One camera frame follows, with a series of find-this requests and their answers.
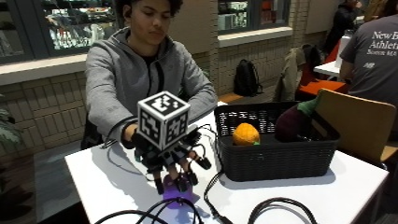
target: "gray t-shirt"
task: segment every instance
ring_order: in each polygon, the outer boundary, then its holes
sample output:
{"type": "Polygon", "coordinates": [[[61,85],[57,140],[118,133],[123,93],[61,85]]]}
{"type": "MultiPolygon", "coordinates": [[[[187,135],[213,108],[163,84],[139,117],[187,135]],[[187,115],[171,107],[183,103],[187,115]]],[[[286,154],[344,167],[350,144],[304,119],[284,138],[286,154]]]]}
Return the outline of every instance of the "gray t-shirt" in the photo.
{"type": "Polygon", "coordinates": [[[398,107],[398,15],[364,23],[339,56],[354,64],[348,95],[398,107]]]}

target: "hood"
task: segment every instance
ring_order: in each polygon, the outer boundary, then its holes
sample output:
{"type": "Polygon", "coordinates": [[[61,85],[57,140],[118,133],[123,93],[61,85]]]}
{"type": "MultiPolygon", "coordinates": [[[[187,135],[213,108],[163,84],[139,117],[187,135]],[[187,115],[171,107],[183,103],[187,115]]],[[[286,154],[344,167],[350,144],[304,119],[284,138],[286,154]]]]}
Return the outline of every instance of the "hood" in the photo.
{"type": "MultiPolygon", "coordinates": [[[[118,30],[107,39],[107,41],[110,43],[113,43],[114,46],[117,46],[119,49],[122,49],[126,53],[129,54],[137,54],[131,48],[127,46],[126,43],[126,38],[129,36],[129,27],[122,28],[121,30],[118,30]]],[[[161,42],[161,47],[159,47],[159,52],[158,52],[158,56],[157,58],[162,58],[167,51],[171,49],[174,45],[174,41],[171,40],[171,38],[169,36],[165,37],[165,39],[161,42]]]]}

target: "black and white marker cube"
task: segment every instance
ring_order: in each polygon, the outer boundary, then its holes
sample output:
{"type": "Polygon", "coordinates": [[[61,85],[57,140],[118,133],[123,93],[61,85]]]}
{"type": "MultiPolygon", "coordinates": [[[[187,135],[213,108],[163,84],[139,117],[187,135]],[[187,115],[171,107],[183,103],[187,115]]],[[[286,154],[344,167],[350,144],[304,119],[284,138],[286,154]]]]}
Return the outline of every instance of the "black and white marker cube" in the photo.
{"type": "Polygon", "coordinates": [[[169,91],[138,101],[138,133],[159,150],[186,135],[189,107],[169,91]]]}

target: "young man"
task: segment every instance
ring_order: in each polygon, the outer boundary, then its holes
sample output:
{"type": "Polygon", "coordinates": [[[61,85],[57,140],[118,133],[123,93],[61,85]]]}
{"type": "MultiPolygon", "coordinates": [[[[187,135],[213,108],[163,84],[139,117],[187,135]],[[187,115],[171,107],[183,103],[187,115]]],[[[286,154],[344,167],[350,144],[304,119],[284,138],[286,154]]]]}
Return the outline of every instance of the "young man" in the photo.
{"type": "Polygon", "coordinates": [[[358,16],[358,10],[362,3],[356,0],[346,0],[343,4],[338,6],[338,9],[332,17],[332,28],[327,34],[327,38],[323,45],[323,51],[330,54],[338,40],[344,34],[344,30],[354,28],[354,21],[358,16]]]}
{"type": "Polygon", "coordinates": [[[190,120],[217,106],[213,85],[183,45],[167,34],[181,0],[119,0],[126,27],[91,45],[85,61],[87,119],[103,136],[131,139],[137,102],[159,91],[190,96],[190,120]]]}
{"type": "Polygon", "coordinates": [[[351,78],[350,95],[398,108],[398,0],[387,0],[380,15],[359,27],[339,55],[339,77],[351,78]]]}

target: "table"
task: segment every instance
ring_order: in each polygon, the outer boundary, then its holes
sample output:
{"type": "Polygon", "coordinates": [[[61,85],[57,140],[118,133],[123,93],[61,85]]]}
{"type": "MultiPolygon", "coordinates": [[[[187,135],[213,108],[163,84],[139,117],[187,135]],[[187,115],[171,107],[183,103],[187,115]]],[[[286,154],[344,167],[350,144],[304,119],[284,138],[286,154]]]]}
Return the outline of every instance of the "table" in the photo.
{"type": "Polygon", "coordinates": [[[322,65],[316,66],[312,71],[331,77],[339,77],[339,67],[335,67],[335,61],[330,63],[323,63],[322,65]]]}
{"type": "MultiPolygon", "coordinates": [[[[215,129],[213,114],[197,122],[198,125],[206,123],[215,129]]],[[[198,176],[194,204],[203,222],[218,223],[213,220],[210,209],[202,200],[202,193],[217,173],[218,163],[206,137],[213,135],[206,130],[201,132],[199,141],[206,146],[206,157],[213,166],[210,170],[202,170],[191,163],[198,176]]],[[[153,183],[146,182],[142,175],[145,168],[134,161],[133,150],[114,144],[110,149],[93,147],[68,155],[65,159],[90,223],[121,210],[146,211],[161,200],[153,183]]],[[[287,197],[303,203],[312,211],[318,223],[352,223],[380,188],[387,174],[378,167],[335,151],[330,169],[323,176],[234,182],[223,175],[209,192],[209,200],[218,212],[235,224],[247,223],[255,205],[273,197],[287,197]]],[[[165,209],[161,218],[167,223],[191,223],[193,212],[187,206],[165,209]]],[[[134,223],[138,219],[137,215],[122,215],[105,223],[134,223]]],[[[308,220],[299,208],[280,204],[269,209],[255,223],[308,223],[308,220]]]]}

